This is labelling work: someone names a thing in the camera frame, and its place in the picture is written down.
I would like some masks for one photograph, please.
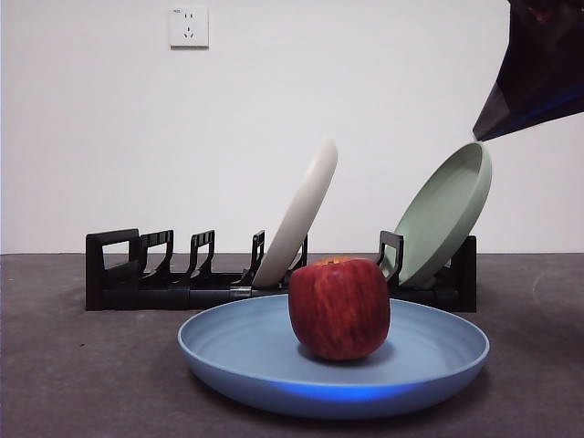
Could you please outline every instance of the electrical outlet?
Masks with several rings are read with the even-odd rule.
[[[171,48],[209,47],[209,10],[175,7],[168,13],[168,35]]]

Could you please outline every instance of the black dish rack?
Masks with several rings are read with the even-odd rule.
[[[106,268],[103,247],[129,243],[128,262]],[[270,288],[255,288],[252,281],[264,256],[265,232],[252,237],[249,267],[242,272],[214,272],[215,231],[191,237],[189,265],[184,272],[172,272],[173,231],[140,235],[136,228],[89,234],[86,236],[86,310],[204,309],[250,297],[286,294],[288,280],[295,269],[307,264],[308,237],[300,256]],[[166,245],[165,256],[151,272],[146,271],[148,249]],[[377,257],[381,264],[385,246],[395,249],[394,268],[386,276],[390,296],[451,312],[476,312],[476,239],[468,236],[450,263],[434,276],[430,289],[398,286],[402,269],[403,237],[380,232]],[[204,261],[198,264],[199,249],[209,246]]]

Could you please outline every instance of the white wall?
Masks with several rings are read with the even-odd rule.
[[[2,50],[2,2],[0,2],[0,55],[1,52],[3,52],[4,50]],[[0,73],[2,72],[2,56],[0,56]],[[2,87],[0,87],[0,102],[3,102],[2,100]],[[2,115],[4,114],[3,110],[0,110],[0,169],[2,169],[2,171],[4,170],[4,167],[2,167],[2,150],[4,149],[2,147],[2,139],[4,138],[4,135],[2,134],[2,128],[3,128],[3,123],[2,123]],[[2,190],[2,180],[4,178],[2,178],[2,173],[4,172],[0,172],[0,201],[2,201],[2,199],[4,199],[4,196],[1,195],[4,193],[4,191]],[[4,202],[0,202],[0,249],[4,248],[2,246],[2,230],[3,230],[3,226],[2,226],[2,204]]]
[[[206,0],[208,51],[171,51],[167,0],[4,0],[2,252],[82,252],[124,227],[269,243],[314,148],[339,166],[311,251],[376,251],[472,139],[508,2]],[[584,250],[584,116],[489,141],[482,252]]]

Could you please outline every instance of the gray table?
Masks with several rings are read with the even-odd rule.
[[[216,261],[236,271],[247,258]],[[193,312],[86,312],[83,255],[4,255],[1,435],[584,436],[584,255],[480,255],[478,278],[479,311],[462,316],[491,353],[467,389],[398,418],[320,422],[200,383],[176,341]]]

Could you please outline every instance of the apple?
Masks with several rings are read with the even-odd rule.
[[[375,351],[390,329],[389,290],[371,260],[325,258],[292,273],[288,311],[298,340],[328,360]]]

